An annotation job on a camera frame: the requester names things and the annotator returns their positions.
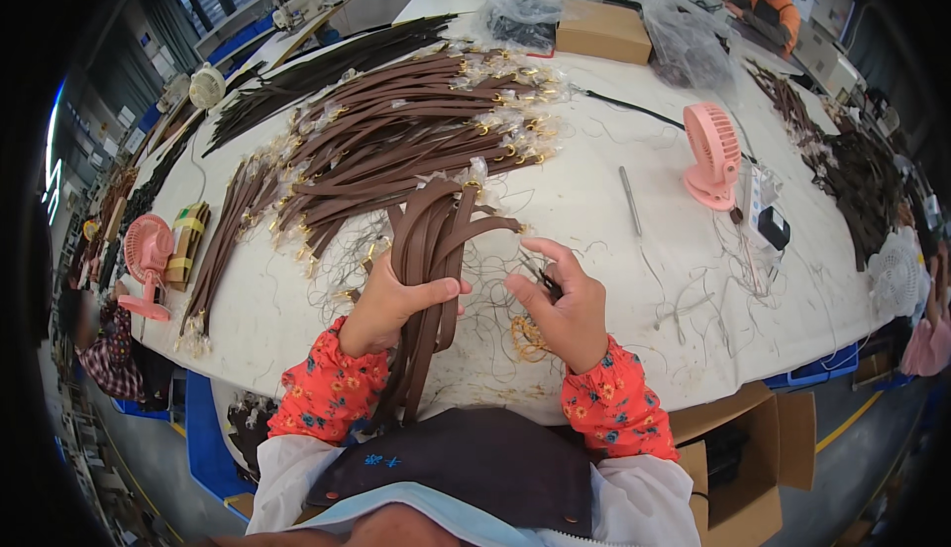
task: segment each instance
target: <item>worker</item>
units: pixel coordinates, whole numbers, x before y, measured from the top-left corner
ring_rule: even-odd
[[[175,364],[132,338],[132,315],[119,305],[128,289],[117,280],[104,305],[87,289],[60,291],[59,322],[76,359],[107,396],[135,400],[144,411],[168,409]]]
[[[799,9],[792,0],[730,0],[724,3],[737,18],[763,33],[789,57],[799,35]]]
[[[582,537],[700,545],[692,481],[676,464],[668,415],[640,360],[606,332],[604,286],[564,245],[542,238],[522,245],[554,261],[546,273],[564,295],[553,304],[520,274],[504,285],[565,363],[562,409],[590,453],[511,410],[487,407],[450,409],[337,447],[351,424],[368,418],[385,387],[386,350],[410,316],[472,291],[453,278],[404,286],[387,252],[353,313],[281,377],[286,393],[258,448],[261,481],[246,536],[203,544],[552,547],[588,544]],[[331,507],[295,525],[309,493]]]

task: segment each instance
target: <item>floral sleeve cover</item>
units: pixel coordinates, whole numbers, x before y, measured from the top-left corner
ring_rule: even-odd
[[[677,460],[671,424],[660,399],[644,384],[634,353],[608,335],[608,354],[584,374],[569,374],[561,388],[565,417],[588,448],[606,458],[649,454]]]
[[[296,434],[336,443],[354,421],[368,419],[386,386],[386,353],[359,359],[340,352],[337,335],[346,316],[322,332],[306,361],[280,376],[287,391],[271,417],[269,438]]]

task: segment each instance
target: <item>white shirt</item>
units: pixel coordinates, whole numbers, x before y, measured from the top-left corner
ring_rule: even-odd
[[[307,492],[342,452],[343,448],[311,436],[277,436],[258,446],[261,483],[247,534],[292,528],[303,511]],[[606,458],[597,468],[591,467],[591,488],[593,542],[549,529],[515,529],[418,483],[394,483],[354,495],[295,528],[343,533],[357,518],[399,502],[416,508],[461,541],[479,547],[571,547],[598,542],[699,547],[700,537],[688,505],[693,481],[676,462],[649,455]]]

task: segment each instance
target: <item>yellow floor line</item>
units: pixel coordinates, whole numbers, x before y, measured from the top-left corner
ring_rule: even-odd
[[[98,415],[98,411],[99,411],[98,406],[96,406],[96,411]],[[112,436],[109,434],[109,430],[106,429],[106,423],[103,422],[103,418],[100,417],[99,421],[102,422],[103,432],[106,433],[106,437],[109,439],[109,443],[112,444],[112,451],[116,453],[117,457],[119,457],[119,461],[122,462],[122,466],[125,469],[125,472],[128,473],[128,477],[132,479],[133,483],[135,483],[135,488],[139,490],[139,495],[141,495],[145,499],[145,501],[149,504],[149,507],[152,509],[152,511],[155,512],[155,515],[157,517],[160,517],[162,520],[164,520],[165,527],[167,527],[172,532],[172,534],[175,536],[175,539],[179,540],[180,543],[184,543],[184,541],[182,540],[182,536],[175,532],[175,529],[173,529],[172,525],[168,523],[168,520],[165,520],[165,518],[161,515],[161,512],[159,512],[159,509],[155,507],[155,504],[152,503],[152,500],[149,499],[148,495],[146,495],[145,490],[142,489],[142,485],[139,484],[138,480],[135,478],[135,475],[133,475],[132,471],[128,469],[128,465],[125,464],[125,458],[122,458],[122,454],[119,453],[119,448],[116,448],[116,443],[112,441]]]
[[[867,411],[870,406],[875,404],[875,401],[878,400],[879,397],[882,396],[882,392],[883,392],[882,390],[879,390],[878,392],[873,394],[871,398],[865,401],[865,404],[863,404],[859,408],[858,411],[856,411],[855,413],[852,413],[852,416],[849,417],[847,420],[845,420],[845,423],[837,427],[834,432],[832,432],[831,434],[826,436],[822,441],[817,443],[816,454],[819,454],[820,452],[822,452],[826,448],[826,446],[833,443],[836,440],[836,438],[838,438],[838,436],[844,434],[845,431],[852,426],[852,423],[859,421],[859,418],[862,417],[862,414],[864,414],[864,412]]]

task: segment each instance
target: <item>small scissors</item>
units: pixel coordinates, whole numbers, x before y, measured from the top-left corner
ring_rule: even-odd
[[[538,282],[545,285],[545,288],[548,289],[548,294],[552,297],[552,303],[557,302],[561,299],[564,293],[561,290],[561,285],[545,274],[544,270],[538,268],[531,261],[531,258],[525,252],[522,252],[524,258],[520,258],[522,261],[522,266],[529,269],[529,272],[535,276],[535,279],[538,279]]]

